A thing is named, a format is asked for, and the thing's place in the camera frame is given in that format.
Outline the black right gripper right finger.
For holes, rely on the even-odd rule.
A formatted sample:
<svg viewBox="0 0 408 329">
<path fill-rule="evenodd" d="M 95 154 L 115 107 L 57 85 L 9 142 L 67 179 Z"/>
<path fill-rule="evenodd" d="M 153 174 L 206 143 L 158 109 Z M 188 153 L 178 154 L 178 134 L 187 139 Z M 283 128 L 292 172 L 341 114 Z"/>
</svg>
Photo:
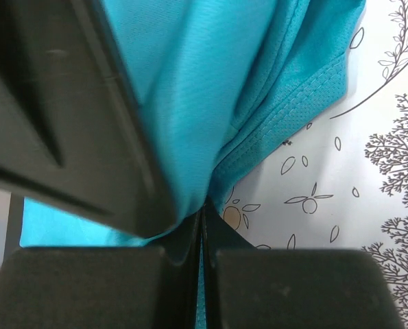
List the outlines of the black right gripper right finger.
<svg viewBox="0 0 408 329">
<path fill-rule="evenodd" d="M 259 249 L 202 209 L 209 328 L 402 328 L 379 266 L 351 249 Z"/>
</svg>

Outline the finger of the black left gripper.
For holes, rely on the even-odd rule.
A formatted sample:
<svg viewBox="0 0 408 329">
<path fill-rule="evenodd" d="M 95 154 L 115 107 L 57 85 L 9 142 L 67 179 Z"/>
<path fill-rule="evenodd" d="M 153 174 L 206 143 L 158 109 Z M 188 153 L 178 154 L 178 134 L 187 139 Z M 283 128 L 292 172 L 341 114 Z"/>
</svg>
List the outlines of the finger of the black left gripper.
<svg viewBox="0 0 408 329">
<path fill-rule="evenodd" d="M 172 229 L 101 1 L 0 1 L 0 188 L 150 238 Z"/>
</svg>

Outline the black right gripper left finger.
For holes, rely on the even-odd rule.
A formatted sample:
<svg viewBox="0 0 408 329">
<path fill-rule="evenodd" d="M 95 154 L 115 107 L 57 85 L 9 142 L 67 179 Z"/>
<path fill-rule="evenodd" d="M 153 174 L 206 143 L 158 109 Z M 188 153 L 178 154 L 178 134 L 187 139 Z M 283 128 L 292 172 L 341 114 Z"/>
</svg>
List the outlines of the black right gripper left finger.
<svg viewBox="0 0 408 329">
<path fill-rule="evenodd" d="M 145 247 L 28 247 L 0 269 L 0 328 L 193 328 L 200 217 Z"/>
</svg>

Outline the teal t shirt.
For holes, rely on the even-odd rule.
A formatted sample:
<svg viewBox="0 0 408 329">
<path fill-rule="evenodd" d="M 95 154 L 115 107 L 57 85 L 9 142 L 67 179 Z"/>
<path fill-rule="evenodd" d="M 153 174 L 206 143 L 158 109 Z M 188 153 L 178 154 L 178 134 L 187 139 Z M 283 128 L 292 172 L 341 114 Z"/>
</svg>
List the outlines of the teal t shirt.
<svg viewBox="0 0 408 329">
<path fill-rule="evenodd" d="M 363 1 L 104 1 L 176 222 L 341 99 Z"/>
</svg>

